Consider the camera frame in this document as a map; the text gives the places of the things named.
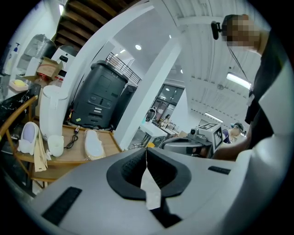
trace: white ceiling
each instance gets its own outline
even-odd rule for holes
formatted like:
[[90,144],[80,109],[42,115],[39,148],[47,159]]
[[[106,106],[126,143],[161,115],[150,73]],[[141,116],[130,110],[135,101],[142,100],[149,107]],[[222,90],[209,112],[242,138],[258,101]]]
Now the white ceiling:
[[[163,0],[172,20],[162,19],[155,9],[148,11],[122,29],[114,39],[119,42],[146,72],[172,35],[171,24],[185,35],[186,43],[168,78],[184,81],[188,108],[193,112],[210,113],[229,123],[244,122],[249,90],[226,79],[228,72],[243,77],[241,70],[221,39],[212,38],[210,23],[228,14],[248,14],[260,28],[267,23],[247,2],[242,0]],[[139,44],[142,50],[136,50]],[[253,82],[260,56],[233,48],[247,78]],[[218,90],[217,85],[224,86]]]
[[[232,58],[227,45],[212,37],[210,23],[215,17],[247,14],[257,26],[269,29],[257,11],[242,0],[164,0],[178,29],[184,33],[185,43],[180,55],[184,70],[188,108],[193,112],[209,113],[224,121],[225,126],[244,122],[249,90],[226,79],[228,72],[244,77]],[[260,56],[240,48],[233,48],[247,78],[253,82],[260,66]],[[224,86],[218,90],[217,85]]]

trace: white pillar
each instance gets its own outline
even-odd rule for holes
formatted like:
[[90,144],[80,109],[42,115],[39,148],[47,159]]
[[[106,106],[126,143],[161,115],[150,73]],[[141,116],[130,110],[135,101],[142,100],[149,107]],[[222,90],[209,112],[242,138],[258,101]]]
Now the white pillar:
[[114,133],[114,138],[122,150],[127,149],[132,141],[180,52],[180,38],[170,39],[141,81]]
[[63,93],[68,94],[68,101],[71,93],[74,92],[75,84],[83,76],[85,66],[88,66],[87,62],[92,61],[103,45],[109,39],[113,38],[123,27],[151,9],[153,9],[153,5],[149,2],[134,6],[103,25],[90,37],[78,52],[62,83],[61,89]]

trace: black shirt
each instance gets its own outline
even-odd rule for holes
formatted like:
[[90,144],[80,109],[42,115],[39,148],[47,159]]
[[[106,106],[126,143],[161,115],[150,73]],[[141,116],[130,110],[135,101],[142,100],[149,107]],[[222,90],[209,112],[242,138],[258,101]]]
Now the black shirt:
[[271,31],[266,48],[261,57],[261,64],[257,71],[254,85],[249,92],[249,97],[254,94],[254,99],[248,107],[245,118],[246,123],[251,124],[252,122],[252,137],[249,149],[253,148],[260,140],[270,137],[273,134],[271,125],[258,101],[276,80],[286,58],[286,53],[281,43]]

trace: person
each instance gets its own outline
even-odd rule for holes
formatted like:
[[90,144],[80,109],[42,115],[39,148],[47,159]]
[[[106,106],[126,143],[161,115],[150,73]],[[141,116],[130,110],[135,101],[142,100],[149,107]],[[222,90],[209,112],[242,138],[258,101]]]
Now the person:
[[241,123],[231,124],[231,129],[223,129],[223,142],[230,144],[234,142],[234,137],[238,137],[241,133],[244,133],[244,126]]
[[166,115],[165,118],[163,119],[161,126],[166,126],[167,124],[170,123],[170,115]]
[[272,136],[271,125],[258,101],[275,81],[287,56],[274,32],[259,30],[247,15],[228,15],[221,28],[229,47],[241,46],[261,56],[260,67],[249,91],[245,118],[250,125],[248,134],[238,143],[222,146],[214,155],[214,159],[235,160],[240,152],[252,149],[262,139]]
[[151,118],[154,119],[155,113],[156,113],[156,109],[154,107],[149,109],[146,115],[146,122],[149,122]]

